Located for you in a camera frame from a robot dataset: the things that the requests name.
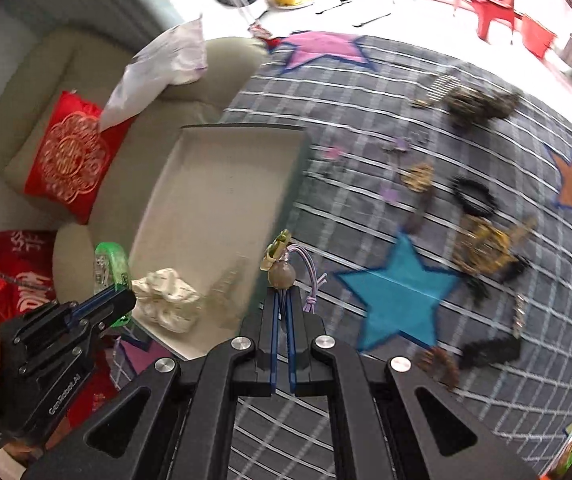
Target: red chair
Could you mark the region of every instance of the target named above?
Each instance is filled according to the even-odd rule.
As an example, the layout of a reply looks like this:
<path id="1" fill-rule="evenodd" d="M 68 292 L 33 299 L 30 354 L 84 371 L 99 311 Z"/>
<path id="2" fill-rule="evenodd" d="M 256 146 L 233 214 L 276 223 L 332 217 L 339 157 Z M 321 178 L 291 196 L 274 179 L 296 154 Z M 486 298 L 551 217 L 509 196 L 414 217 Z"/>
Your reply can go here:
<path id="1" fill-rule="evenodd" d="M 455 0 L 453 3 L 452 15 L 459 9 L 462 0 Z M 475 11 L 477 23 L 477 37 L 486 41 L 488 27 L 493 20 L 505 20 L 511 25 L 512 34 L 515 32 L 515 0 L 466 0 Z"/>
<path id="2" fill-rule="evenodd" d="M 540 22 L 526 14 L 522 16 L 522 43 L 538 59 L 544 59 L 555 38 L 555 33 L 550 32 Z"/>

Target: red pillow with gold pattern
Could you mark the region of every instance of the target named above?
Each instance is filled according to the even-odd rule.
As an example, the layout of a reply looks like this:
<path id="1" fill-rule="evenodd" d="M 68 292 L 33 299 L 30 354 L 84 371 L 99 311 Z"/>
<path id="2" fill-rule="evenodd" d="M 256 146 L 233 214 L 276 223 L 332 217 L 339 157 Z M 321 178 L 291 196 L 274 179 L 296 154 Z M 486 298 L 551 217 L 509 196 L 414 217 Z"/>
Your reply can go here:
<path id="1" fill-rule="evenodd" d="M 24 192 L 60 202 L 87 224 L 99 186 L 128 132 L 131 118 L 98 130 L 102 109 L 62 92 L 28 174 Z"/>

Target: sofa cushion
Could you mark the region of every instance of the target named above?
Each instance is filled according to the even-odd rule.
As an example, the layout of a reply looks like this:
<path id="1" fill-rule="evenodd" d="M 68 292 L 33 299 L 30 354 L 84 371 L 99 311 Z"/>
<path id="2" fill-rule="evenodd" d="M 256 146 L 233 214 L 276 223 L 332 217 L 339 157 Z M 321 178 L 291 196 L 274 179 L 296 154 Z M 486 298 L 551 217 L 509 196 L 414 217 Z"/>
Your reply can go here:
<path id="1" fill-rule="evenodd" d="M 88 226 L 95 245 L 116 242 L 126 253 L 157 177 L 182 126 L 215 123 L 220 114 L 201 103 L 153 101 L 130 126 L 99 189 Z"/>
<path id="2" fill-rule="evenodd" d="M 70 223 L 57 231 L 52 280 L 58 300 L 84 301 L 93 295 L 95 246 L 87 226 Z"/>
<path id="3" fill-rule="evenodd" d="M 36 151 L 63 90 L 77 90 L 103 108 L 132 56 L 76 28 L 58 28 L 44 38 L 24 58 L 0 97 L 0 173 L 28 140 Z M 29 168 L 30 164 L 24 168 L 26 174 Z M 21 190 L 25 181 L 26 175 L 14 187 Z"/>

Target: sofa armrest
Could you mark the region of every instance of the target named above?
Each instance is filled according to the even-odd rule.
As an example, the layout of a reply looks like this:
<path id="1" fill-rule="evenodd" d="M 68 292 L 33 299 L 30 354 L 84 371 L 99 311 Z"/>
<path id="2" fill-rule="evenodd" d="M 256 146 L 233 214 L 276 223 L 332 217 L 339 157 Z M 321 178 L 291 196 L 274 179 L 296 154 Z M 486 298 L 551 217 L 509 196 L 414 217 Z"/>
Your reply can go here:
<path id="1" fill-rule="evenodd" d="M 208 69 L 201 79 L 186 85 L 167 86 L 160 97 L 199 101 L 223 112 L 268 58 L 263 43 L 250 38 L 208 40 L 206 56 Z"/>
<path id="2" fill-rule="evenodd" d="M 60 303 L 82 302 L 93 295 L 95 247 L 87 226 L 66 224 L 57 231 L 52 253 L 52 280 Z"/>

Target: gray checkered rug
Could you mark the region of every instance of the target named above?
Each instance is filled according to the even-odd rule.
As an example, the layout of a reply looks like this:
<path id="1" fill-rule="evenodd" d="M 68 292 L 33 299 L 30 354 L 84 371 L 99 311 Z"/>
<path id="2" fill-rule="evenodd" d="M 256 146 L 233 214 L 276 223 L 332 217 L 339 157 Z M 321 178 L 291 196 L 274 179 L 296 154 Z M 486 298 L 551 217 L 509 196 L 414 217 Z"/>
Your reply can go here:
<path id="1" fill-rule="evenodd" d="M 359 40 L 376 71 L 321 58 L 282 74 L 292 46 L 282 44 L 231 104 L 222 122 L 304 126 L 313 159 L 288 227 L 313 255 L 320 272 L 380 266 L 417 195 L 400 184 L 397 205 L 379 195 L 393 168 L 383 141 L 407 137 L 412 149 L 402 168 L 428 160 L 435 168 L 436 201 L 413 237 L 427 263 L 451 267 L 461 211 L 448 182 L 455 175 L 487 183 L 498 197 L 495 221 L 508 227 L 529 215 L 537 232 L 520 251 L 533 266 L 515 285 L 527 298 L 522 356 L 509 365 L 474 368 L 461 375 L 454 395 L 536 471 L 559 450 L 572 422 L 572 211 L 555 207 L 560 177 L 544 142 L 569 157 L 572 124 L 525 96 L 507 121 L 458 134 L 442 109 L 411 107 L 440 74 L 466 86 L 510 89 L 469 63 L 417 46 L 366 36 Z M 327 173 L 324 151 L 341 146 L 346 167 Z M 303 268 L 298 276 L 306 276 Z M 491 297 L 474 310 L 463 286 L 438 311 L 440 345 L 462 345 L 511 329 L 510 290 L 486 280 Z M 304 291 L 307 283 L 297 283 Z M 355 344 L 364 306 L 332 277 L 322 287 L 317 313 L 328 333 Z M 375 349 L 381 358 L 413 357 L 417 347 L 397 337 Z M 272 399 L 239 401 L 230 479 L 323 480 L 335 476 L 323 399 L 295 399 L 279 384 Z"/>

